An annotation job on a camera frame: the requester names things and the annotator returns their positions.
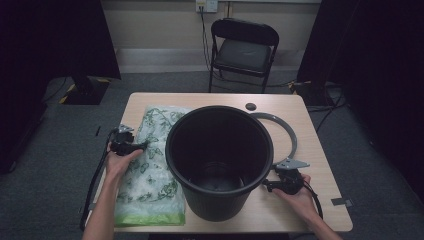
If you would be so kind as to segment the person's left hand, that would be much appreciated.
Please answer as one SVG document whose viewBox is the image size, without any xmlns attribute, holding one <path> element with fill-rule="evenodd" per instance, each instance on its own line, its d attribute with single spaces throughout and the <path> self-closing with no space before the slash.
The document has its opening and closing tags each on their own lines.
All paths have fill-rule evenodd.
<svg viewBox="0 0 424 240">
<path fill-rule="evenodd" d="M 118 183 L 126 172 L 130 162 L 142 153 L 142 150 L 136 150 L 128 155 L 119 156 L 110 151 L 106 156 L 106 182 Z"/>
</svg>

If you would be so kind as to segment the black folding chair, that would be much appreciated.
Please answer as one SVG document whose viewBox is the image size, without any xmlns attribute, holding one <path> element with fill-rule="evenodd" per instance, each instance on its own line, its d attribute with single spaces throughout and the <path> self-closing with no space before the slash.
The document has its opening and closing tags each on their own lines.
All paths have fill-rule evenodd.
<svg viewBox="0 0 424 240">
<path fill-rule="evenodd" d="M 280 37 L 267 24 L 235 18 L 216 20 L 211 26 L 212 59 L 209 70 L 209 91 L 214 70 L 228 71 L 262 78 L 264 93 Z"/>
</svg>

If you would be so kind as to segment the black trash bin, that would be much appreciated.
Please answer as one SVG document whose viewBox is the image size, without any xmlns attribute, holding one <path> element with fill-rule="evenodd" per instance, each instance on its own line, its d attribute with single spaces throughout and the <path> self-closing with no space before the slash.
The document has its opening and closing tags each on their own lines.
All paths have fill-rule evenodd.
<svg viewBox="0 0 424 240">
<path fill-rule="evenodd" d="M 208 221 L 237 215 L 268 175 L 274 158 L 265 127 L 228 106 L 185 114 L 168 134 L 166 161 L 190 209 Z"/>
</svg>

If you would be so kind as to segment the black curtain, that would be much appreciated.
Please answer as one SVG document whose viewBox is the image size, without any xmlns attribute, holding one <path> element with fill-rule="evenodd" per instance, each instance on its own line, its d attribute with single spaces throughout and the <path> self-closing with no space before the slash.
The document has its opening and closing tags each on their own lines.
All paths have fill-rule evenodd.
<svg viewBox="0 0 424 240">
<path fill-rule="evenodd" d="M 57 77 L 118 79 L 101 0 L 0 0 L 0 173 L 13 168 Z"/>
<path fill-rule="evenodd" d="M 321 0 L 297 80 L 341 84 L 424 202 L 424 0 Z"/>
</svg>

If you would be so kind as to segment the white wall socket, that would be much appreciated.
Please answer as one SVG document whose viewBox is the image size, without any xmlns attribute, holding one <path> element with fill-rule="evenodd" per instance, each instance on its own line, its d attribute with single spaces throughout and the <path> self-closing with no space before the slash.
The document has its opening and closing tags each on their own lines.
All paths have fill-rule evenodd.
<svg viewBox="0 0 424 240">
<path fill-rule="evenodd" d="M 218 11 L 218 0 L 196 0 L 195 10 L 203 13 L 216 13 Z"/>
</svg>

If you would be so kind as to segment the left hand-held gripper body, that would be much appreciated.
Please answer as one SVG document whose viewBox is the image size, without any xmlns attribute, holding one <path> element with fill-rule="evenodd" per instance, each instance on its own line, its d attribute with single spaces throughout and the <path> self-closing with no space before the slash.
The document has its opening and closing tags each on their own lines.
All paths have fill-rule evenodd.
<svg viewBox="0 0 424 240">
<path fill-rule="evenodd" d="M 119 156 L 125 156 L 135 151 L 137 146 L 133 143 L 133 131 L 133 128 L 124 124 L 114 128 L 111 134 L 110 150 Z"/>
</svg>

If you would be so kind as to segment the green-printed plastic trash bag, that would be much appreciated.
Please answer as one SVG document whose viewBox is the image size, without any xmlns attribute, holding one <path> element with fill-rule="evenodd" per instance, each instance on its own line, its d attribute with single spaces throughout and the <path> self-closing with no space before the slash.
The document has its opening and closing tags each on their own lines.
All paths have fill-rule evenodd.
<svg viewBox="0 0 424 240">
<path fill-rule="evenodd" d="M 134 142 L 148 146 L 122 178 L 114 212 L 117 227 L 185 223 L 185 197 L 166 163 L 165 145 L 173 125 L 189 111 L 176 106 L 146 108 Z"/>
</svg>

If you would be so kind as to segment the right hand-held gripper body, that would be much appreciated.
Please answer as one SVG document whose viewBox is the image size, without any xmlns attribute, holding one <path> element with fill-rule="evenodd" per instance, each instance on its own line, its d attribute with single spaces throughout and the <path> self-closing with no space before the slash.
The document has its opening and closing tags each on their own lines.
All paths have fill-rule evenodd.
<svg viewBox="0 0 424 240">
<path fill-rule="evenodd" d="M 286 158 L 274 165 L 274 171 L 280 178 L 278 189 L 289 195 L 294 195 L 304 186 L 299 168 L 309 167 L 309 164 L 299 160 Z"/>
</svg>

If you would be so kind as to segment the person's right hand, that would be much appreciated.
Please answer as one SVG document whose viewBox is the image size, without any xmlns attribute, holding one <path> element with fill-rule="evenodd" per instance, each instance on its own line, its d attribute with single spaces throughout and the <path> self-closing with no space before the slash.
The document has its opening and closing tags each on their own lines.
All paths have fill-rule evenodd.
<svg viewBox="0 0 424 240">
<path fill-rule="evenodd" d="M 314 215 L 319 216 L 314 205 L 313 195 L 306 187 L 302 187 L 300 191 L 294 195 L 286 194 L 280 189 L 273 189 L 272 192 L 288 203 L 304 222 L 308 217 L 312 217 Z"/>
</svg>

